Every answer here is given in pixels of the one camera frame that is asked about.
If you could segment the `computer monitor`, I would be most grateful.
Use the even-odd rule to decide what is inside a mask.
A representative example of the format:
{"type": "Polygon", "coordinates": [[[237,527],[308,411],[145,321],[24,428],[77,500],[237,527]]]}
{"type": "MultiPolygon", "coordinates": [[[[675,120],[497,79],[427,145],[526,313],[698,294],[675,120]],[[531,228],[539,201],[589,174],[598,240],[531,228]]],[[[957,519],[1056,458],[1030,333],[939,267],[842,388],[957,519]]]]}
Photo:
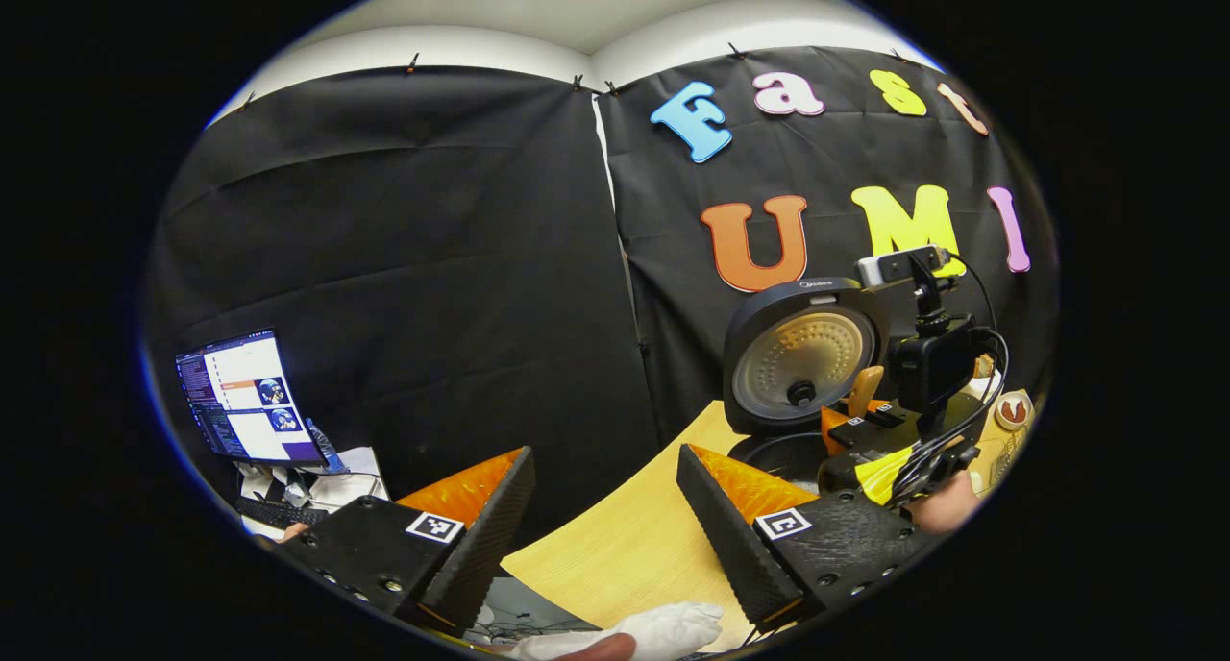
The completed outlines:
{"type": "Polygon", "coordinates": [[[189,416],[213,453],[263,467],[327,464],[288,384],[277,330],[207,343],[173,363],[189,416]]]}

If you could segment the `white crumpled cloth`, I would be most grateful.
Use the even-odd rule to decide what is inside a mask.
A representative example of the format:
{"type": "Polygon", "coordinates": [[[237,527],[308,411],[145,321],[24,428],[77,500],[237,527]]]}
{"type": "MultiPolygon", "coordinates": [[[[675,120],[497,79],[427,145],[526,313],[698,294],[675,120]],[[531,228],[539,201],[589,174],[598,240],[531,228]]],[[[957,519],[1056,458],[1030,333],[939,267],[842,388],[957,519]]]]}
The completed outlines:
{"type": "Polygon", "coordinates": [[[724,609],[704,602],[676,602],[624,618],[597,631],[558,633],[533,636],[502,652],[514,661],[554,661],[576,649],[585,649],[603,638],[625,633],[636,639],[631,661],[679,661],[716,643],[722,633],[724,609]]]}

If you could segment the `round beige plate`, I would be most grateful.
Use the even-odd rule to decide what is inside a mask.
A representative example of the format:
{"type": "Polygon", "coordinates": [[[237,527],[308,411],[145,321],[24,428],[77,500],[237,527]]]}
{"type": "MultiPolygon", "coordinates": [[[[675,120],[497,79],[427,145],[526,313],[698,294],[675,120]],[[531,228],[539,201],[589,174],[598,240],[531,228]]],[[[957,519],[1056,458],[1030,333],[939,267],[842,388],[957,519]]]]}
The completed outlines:
{"type": "Polygon", "coordinates": [[[1010,432],[1010,433],[1018,432],[1018,430],[1027,430],[1027,428],[1030,428],[1030,426],[1032,423],[1032,420],[1033,420],[1033,416],[1034,416],[1034,406],[1033,406],[1032,399],[1030,398],[1030,395],[1025,390],[1006,391],[1005,394],[1000,395],[1000,398],[998,398],[996,403],[994,404],[993,411],[994,411],[994,415],[996,415],[998,425],[1002,430],[1006,430],[1006,432],[1010,432]],[[1032,406],[1032,415],[1031,415],[1030,420],[1026,421],[1026,422],[1006,423],[1000,417],[1000,414],[998,414],[998,409],[1002,406],[1002,403],[1011,403],[1011,404],[1014,404],[1014,403],[1017,403],[1018,400],[1026,400],[1032,406]]]}

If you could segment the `white paper pile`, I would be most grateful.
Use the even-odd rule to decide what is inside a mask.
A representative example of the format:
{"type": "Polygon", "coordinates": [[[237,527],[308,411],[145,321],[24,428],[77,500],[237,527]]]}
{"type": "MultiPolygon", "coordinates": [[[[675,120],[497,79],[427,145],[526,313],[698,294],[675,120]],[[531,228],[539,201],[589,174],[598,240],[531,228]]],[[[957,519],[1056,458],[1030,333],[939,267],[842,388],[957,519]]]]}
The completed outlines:
{"type": "Polygon", "coordinates": [[[241,476],[240,496],[260,501],[290,503],[295,508],[333,512],[360,496],[387,499],[378,453],[360,446],[335,455],[341,473],[292,467],[258,467],[241,476]]]}

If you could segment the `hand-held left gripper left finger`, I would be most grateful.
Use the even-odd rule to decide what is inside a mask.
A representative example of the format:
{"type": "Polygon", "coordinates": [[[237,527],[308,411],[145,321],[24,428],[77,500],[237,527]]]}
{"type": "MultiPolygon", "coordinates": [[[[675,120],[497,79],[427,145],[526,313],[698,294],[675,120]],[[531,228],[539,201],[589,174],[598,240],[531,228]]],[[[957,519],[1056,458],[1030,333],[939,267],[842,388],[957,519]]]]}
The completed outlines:
{"type": "Polygon", "coordinates": [[[284,543],[280,556],[351,599],[461,636],[478,618],[536,484],[531,447],[396,501],[351,500],[284,543]]]}

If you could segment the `black backdrop cloth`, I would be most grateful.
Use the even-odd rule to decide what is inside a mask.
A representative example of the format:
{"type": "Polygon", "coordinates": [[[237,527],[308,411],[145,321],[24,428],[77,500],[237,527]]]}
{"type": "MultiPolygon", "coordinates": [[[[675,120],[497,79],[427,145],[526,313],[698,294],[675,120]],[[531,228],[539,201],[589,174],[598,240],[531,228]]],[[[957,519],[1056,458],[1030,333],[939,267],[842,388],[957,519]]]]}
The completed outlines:
{"type": "Polygon", "coordinates": [[[312,79],[203,130],[157,219],[144,347],[169,428],[232,499],[240,430],[189,352],[271,330],[289,398],[396,496],[529,446],[518,540],[605,499],[724,393],[726,324],[777,282],[925,244],[980,282],[1009,387],[1046,388],[1057,236],[1018,149],[956,76],[873,50],[688,62],[594,94],[395,66],[312,79]]]}

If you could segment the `black keyboard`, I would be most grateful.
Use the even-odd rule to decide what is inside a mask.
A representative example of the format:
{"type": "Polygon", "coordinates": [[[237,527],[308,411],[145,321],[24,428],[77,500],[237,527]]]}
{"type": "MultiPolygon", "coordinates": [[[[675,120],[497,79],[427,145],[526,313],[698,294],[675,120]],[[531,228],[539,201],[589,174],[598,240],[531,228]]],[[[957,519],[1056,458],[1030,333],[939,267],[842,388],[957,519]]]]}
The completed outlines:
{"type": "Polygon", "coordinates": [[[331,515],[327,510],[298,508],[287,502],[260,499],[234,499],[234,511],[260,524],[280,529],[296,524],[316,526],[331,515]]]}

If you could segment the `wooden spoon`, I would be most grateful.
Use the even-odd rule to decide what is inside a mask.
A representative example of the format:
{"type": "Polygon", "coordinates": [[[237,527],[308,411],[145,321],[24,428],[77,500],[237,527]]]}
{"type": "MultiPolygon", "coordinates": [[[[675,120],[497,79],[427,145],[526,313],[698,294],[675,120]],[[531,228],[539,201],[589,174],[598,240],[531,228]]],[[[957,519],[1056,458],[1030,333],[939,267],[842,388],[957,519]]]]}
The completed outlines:
{"type": "Polygon", "coordinates": [[[855,375],[847,396],[849,417],[865,419],[883,405],[883,403],[875,401],[875,394],[877,394],[879,382],[883,380],[884,372],[883,366],[870,366],[855,375]]]}

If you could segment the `dark grey rice cooker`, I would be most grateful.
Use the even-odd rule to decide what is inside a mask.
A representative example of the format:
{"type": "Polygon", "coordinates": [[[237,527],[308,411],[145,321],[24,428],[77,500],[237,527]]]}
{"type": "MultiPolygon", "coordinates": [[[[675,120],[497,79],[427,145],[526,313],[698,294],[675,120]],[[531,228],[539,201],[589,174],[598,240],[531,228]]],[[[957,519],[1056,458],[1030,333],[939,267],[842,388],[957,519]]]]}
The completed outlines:
{"type": "Polygon", "coordinates": [[[857,374],[883,362],[889,311],[856,279],[796,279],[737,306],[722,346],[722,403],[737,435],[800,448],[812,436],[800,486],[815,490],[830,451],[823,411],[846,398],[857,374]]]}

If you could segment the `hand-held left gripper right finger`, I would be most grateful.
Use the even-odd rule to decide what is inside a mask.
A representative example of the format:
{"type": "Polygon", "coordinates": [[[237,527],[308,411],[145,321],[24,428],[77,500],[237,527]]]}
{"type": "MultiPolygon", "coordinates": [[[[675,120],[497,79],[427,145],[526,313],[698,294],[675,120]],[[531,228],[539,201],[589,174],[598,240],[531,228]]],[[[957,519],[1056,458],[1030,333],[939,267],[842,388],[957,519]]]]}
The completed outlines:
{"type": "Polygon", "coordinates": [[[679,448],[676,486],[760,633],[875,595],[938,542],[861,492],[818,496],[694,443],[679,448]]]}

